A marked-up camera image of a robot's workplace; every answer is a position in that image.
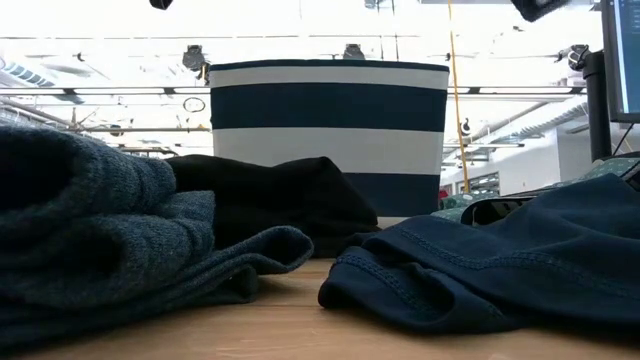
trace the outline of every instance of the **white stripe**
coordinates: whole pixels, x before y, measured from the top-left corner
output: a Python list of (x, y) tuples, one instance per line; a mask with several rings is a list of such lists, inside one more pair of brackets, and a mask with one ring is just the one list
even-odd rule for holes
[(444, 134), (338, 128), (213, 130), (216, 156), (263, 166), (326, 156), (343, 172), (440, 175)]
[(266, 66), (209, 72), (211, 87), (282, 83), (338, 83), (410, 86), (446, 90), (449, 73), (437, 70), (348, 67)]
[(386, 229), (388, 227), (391, 227), (393, 225), (399, 224), (405, 220), (407, 220), (408, 218), (403, 218), (403, 217), (379, 217), (378, 218), (378, 227), (380, 229)]

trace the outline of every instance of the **folded sweater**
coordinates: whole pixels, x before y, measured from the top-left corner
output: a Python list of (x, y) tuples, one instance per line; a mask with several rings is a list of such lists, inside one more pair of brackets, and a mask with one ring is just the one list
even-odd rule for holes
[(272, 226), (300, 229), (315, 257), (335, 257), (346, 238), (379, 230), (375, 211), (328, 158), (274, 167), (205, 155), (168, 159), (178, 191), (216, 193), (216, 244), (227, 247)]
[(639, 212), (640, 193), (606, 175), (544, 193), (487, 226), (415, 217), (358, 236), (318, 299), (427, 333), (565, 322), (637, 330)]
[(0, 350), (251, 301), (313, 251), (288, 227), (219, 249), (213, 192), (175, 193), (163, 161), (46, 130), (0, 128), (0, 147)]

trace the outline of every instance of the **table surface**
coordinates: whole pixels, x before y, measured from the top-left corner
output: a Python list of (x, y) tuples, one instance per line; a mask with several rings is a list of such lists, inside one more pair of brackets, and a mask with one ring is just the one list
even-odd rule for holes
[(184, 310), (19, 359), (640, 359), (630, 342), (520, 330), (475, 336), (412, 335), (373, 317), (322, 309), (330, 261), (267, 276), (252, 304)]

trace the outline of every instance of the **fabric storage bin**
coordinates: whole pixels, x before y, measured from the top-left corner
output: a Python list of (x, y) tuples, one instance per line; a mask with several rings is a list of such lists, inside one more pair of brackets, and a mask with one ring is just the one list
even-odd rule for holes
[(438, 209), (447, 67), (265, 60), (213, 65), (209, 77), (216, 156), (329, 157), (381, 226)]

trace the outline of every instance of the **computer monitor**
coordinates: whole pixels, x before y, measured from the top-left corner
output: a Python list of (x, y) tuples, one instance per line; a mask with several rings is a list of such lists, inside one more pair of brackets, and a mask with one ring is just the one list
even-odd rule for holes
[(640, 0), (601, 0), (609, 116), (640, 123)]

